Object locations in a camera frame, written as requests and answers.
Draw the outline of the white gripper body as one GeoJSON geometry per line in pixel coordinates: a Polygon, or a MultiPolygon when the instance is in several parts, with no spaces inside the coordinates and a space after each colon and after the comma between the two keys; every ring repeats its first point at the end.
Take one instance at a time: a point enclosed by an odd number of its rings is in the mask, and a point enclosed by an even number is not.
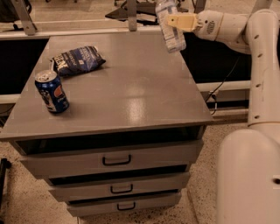
{"type": "Polygon", "coordinates": [[[215,10],[203,10],[197,16],[197,28],[194,34],[200,39],[215,41],[220,29],[223,13],[215,10]]]}

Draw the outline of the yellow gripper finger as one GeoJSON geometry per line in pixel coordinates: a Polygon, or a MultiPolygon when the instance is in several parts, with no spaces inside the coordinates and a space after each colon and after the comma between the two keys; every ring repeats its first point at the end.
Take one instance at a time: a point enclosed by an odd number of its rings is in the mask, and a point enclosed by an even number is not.
{"type": "Polygon", "coordinates": [[[167,16],[167,24],[183,32],[193,32],[197,29],[198,18],[195,13],[175,13],[167,16]]]}

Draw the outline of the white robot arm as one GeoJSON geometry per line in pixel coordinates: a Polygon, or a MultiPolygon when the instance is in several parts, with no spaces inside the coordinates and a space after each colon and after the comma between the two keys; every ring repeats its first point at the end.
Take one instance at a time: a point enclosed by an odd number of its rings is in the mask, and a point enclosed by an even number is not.
{"type": "Polygon", "coordinates": [[[249,16],[204,10],[172,13],[164,22],[215,40],[252,59],[248,127],[218,151],[217,224],[280,224],[279,22],[268,6],[249,16]]]}

